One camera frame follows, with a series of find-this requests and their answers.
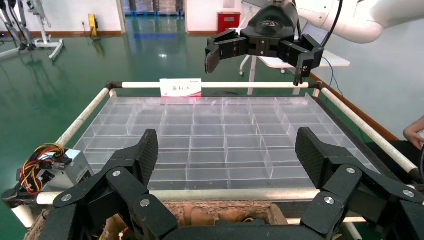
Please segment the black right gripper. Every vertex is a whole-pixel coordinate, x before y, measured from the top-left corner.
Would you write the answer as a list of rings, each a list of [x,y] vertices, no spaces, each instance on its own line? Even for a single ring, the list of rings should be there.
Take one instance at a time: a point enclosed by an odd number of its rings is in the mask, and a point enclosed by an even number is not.
[[[295,68],[295,86],[318,68],[324,48],[309,34],[295,39],[299,16],[292,2],[268,2],[239,33],[228,29],[207,39],[205,73],[211,74],[221,60],[250,55],[278,57]]]

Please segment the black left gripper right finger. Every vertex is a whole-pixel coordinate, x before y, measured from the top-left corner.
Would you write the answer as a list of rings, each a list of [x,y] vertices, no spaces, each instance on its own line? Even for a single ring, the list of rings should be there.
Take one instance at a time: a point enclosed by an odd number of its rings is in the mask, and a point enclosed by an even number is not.
[[[319,193],[300,224],[330,240],[348,212],[380,227],[385,240],[424,237],[424,197],[365,167],[346,148],[330,145],[308,127],[297,131],[295,152]]]

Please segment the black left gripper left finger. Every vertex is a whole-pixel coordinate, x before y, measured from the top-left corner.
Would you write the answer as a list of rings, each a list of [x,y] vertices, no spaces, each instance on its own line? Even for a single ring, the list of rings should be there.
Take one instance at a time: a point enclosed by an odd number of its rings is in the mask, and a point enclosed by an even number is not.
[[[147,186],[158,160],[154,129],[117,150],[100,172],[59,194],[40,233],[42,240],[89,240],[114,215],[137,240],[162,240],[176,230],[176,217]]]

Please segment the bare person hand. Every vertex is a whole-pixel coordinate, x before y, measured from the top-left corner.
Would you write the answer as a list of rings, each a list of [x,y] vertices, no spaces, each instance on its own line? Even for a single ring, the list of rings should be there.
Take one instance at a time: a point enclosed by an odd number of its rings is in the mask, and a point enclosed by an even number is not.
[[[424,138],[419,135],[424,130],[424,117],[422,116],[403,130],[403,136],[417,149],[421,150]]]

